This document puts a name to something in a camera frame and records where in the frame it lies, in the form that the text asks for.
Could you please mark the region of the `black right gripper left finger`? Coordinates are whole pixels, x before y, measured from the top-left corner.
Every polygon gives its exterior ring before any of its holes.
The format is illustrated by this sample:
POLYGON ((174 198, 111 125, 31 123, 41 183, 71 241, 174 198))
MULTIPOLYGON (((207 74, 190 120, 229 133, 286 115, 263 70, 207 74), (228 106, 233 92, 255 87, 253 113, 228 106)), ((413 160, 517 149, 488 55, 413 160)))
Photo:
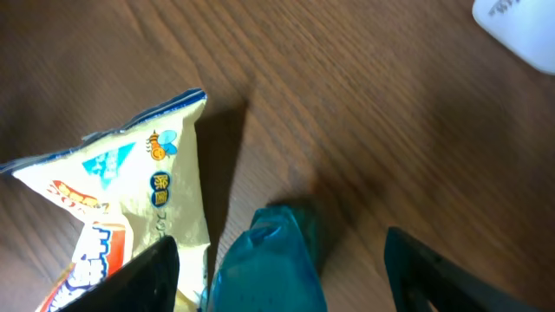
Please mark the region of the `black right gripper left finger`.
POLYGON ((62 312, 173 312, 180 260, 164 236, 62 312))

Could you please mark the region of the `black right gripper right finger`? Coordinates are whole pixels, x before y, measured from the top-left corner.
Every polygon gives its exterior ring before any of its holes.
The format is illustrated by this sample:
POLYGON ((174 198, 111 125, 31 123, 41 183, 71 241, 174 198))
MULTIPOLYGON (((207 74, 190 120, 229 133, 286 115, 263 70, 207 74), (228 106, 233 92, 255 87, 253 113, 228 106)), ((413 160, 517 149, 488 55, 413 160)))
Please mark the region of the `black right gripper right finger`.
POLYGON ((384 262, 398 311, 536 310, 473 276, 398 227, 388 229, 384 262))

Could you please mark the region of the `yellow white snack bag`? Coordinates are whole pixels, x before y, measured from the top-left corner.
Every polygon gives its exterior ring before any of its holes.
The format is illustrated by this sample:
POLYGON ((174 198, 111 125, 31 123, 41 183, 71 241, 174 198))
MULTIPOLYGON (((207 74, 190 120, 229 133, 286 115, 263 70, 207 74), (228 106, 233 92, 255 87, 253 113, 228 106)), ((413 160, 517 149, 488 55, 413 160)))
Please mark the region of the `yellow white snack bag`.
POLYGON ((41 310, 63 309, 167 235, 180 260, 175 309, 201 309, 210 239, 195 123, 206 100, 203 90, 190 89, 77 147, 2 164, 84 224, 69 268, 41 310))

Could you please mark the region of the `blue mouthwash bottle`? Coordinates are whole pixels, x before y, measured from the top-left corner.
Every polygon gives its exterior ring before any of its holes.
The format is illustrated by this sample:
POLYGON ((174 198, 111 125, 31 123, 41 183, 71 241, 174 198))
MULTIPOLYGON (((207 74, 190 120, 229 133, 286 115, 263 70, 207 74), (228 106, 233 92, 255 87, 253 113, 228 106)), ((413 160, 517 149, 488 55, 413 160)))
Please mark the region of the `blue mouthwash bottle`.
POLYGON ((214 272, 210 312, 324 312, 320 274, 330 244, 326 208, 315 198, 257 209, 214 272))

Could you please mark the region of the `white barcode scanner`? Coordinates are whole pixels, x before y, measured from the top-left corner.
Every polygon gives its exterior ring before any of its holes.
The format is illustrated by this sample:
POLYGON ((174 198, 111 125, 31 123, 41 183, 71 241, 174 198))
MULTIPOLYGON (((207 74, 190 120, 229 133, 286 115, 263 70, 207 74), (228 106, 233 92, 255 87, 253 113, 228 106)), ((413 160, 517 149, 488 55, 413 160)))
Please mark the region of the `white barcode scanner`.
POLYGON ((472 15, 524 62, 554 75, 554 0, 475 0, 472 15))

